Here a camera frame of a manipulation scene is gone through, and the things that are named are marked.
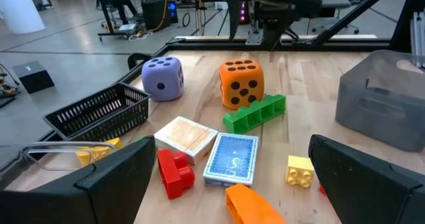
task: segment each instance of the gray floor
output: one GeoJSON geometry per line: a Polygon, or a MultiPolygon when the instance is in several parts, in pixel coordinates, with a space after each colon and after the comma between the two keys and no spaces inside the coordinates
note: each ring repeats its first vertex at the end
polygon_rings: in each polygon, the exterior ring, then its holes
{"type": "MultiPolygon", "coordinates": [[[[377,12],[397,20],[404,2],[381,0],[373,7],[374,11],[366,11],[353,24],[360,27],[360,34],[389,38],[396,23],[377,12]]],[[[154,53],[173,37],[190,35],[195,30],[194,11],[183,9],[179,11],[180,20],[184,13],[191,14],[188,27],[181,27],[179,23],[144,40],[129,42],[122,37],[105,37],[101,43],[97,33],[102,32],[103,14],[95,10],[95,0],[59,0],[53,5],[54,9],[40,12],[46,29],[37,33],[13,35],[0,19],[0,63],[12,72],[16,65],[39,61],[55,83],[54,88],[31,95],[23,89],[16,101],[0,109],[1,143],[39,139],[50,130],[42,119],[45,114],[105,88],[126,74],[128,54],[154,53]]],[[[207,19],[213,18],[206,25],[205,35],[217,35],[225,11],[217,12],[213,8],[207,10],[207,19]]],[[[321,22],[323,19],[313,20],[309,29],[321,22]]],[[[292,29],[304,35],[307,26],[308,20],[302,20],[292,29]]],[[[238,34],[245,35],[248,29],[241,26],[238,34]]],[[[352,32],[352,29],[341,31],[342,34],[352,32]]],[[[228,35],[228,19],[221,34],[228,35]]]]}

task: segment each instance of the black box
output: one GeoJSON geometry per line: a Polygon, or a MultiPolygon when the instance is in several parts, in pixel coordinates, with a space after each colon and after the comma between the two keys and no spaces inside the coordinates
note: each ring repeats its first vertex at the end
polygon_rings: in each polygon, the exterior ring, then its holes
{"type": "Polygon", "coordinates": [[[170,12],[168,9],[168,3],[166,3],[165,0],[144,1],[141,3],[141,8],[143,9],[143,17],[145,18],[147,30],[155,29],[154,31],[160,31],[161,29],[170,26],[170,12]]]}
{"type": "Polygon", "coordinates": [[[54,86],[47,70],[38,61],[14,66],[13,70],[29,94],[54,86]]]}

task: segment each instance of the blue playing card box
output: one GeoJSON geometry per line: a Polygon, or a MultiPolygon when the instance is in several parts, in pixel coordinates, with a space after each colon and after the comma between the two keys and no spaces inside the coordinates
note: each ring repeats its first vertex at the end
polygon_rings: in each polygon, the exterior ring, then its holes
{"type": "Polygon", "coordinates": [[[251,186],[257,149],[256,136],[219,133],[204,170],[205,184],[230,187],[241,183],[251,186]]]}

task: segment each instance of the yellow lego brick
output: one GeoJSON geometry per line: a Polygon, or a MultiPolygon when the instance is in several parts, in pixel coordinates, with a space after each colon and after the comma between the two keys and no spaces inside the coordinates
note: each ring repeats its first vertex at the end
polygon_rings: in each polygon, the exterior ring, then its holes
{"type": "Polygon", "coordinates": [[[288,156],[286,181],[291,185],[309,187],[313,181],[314,167],[309,158],[288,156]]]}
{"type": "MultiPolygon", "coordinates": [[[[114,139],[108,140],[106,142],[115,146],[117,148],[117,150],[122,149],[122,143],[121,143],[120,138],[114,138],[114,139]]],[[[92,159],[93,159],[93,162],[94,162],[94,161],[98,161],[101,158],[109,155],[111,153],[112,149],[107,148],[107,147],[96,147],[96,148],[90,148],[89,150],[92,154],[92,159]]],[[[77,152],[76,154],[77,154],[78,159],[81,162],[81,167],[85,167],[90,163],[91,156],[88,152],[77,152]]]]}

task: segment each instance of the basket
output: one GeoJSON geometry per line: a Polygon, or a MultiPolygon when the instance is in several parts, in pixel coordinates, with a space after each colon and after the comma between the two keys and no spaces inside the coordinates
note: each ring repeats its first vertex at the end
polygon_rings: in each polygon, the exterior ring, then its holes
{"type": "Polygon", "coordinates": [[[117,138],[147,119],[150,95],[117,83],[43,117],[65,141],[117,138]]]}

